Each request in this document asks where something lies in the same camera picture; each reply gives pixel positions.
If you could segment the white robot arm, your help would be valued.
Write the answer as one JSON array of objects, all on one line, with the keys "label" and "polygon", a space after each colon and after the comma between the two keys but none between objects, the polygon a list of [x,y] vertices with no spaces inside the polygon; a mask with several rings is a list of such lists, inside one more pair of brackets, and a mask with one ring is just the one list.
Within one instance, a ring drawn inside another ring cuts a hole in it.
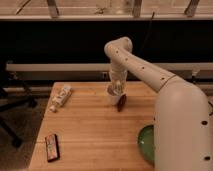
[{"label": "white robot arm", "polygon": [[195,84],[132,54],[122,37],[108,42],[110,80],[124,82],[130,71],[157,93],[154,111],[154,170],[213,171],[210,105]]}]

